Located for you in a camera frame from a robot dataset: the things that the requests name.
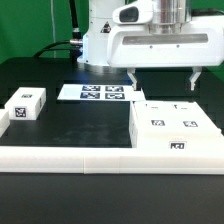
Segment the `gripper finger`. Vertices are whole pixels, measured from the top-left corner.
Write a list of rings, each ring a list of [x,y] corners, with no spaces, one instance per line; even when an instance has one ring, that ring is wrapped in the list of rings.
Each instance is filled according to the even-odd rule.
[[[190,89],[191,90],[195,89],[196,81],[200,77],[201,73],[202,73],[202,68],[201,67],[193,67],[192,68],[192,75],[189,78]]]
[[[127,75],[132,81],[132,86],[134,90],[137,90],[137,78],[135,76],[135,68],[127,68]]]

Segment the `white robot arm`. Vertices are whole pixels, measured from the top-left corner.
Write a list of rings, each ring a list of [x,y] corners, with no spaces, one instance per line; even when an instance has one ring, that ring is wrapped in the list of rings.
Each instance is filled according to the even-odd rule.
[[[192,10],[191,0],[89,0],[82,67],[112,72],[137,68],[202,69],[224,62],[224,12]]]

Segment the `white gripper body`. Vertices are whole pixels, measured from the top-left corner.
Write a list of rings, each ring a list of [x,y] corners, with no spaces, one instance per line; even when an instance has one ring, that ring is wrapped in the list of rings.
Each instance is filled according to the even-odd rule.
[[[135,0],[113,12],[112,67],[202,67],[224,62],[224,15],[193,16],[190,0]]]

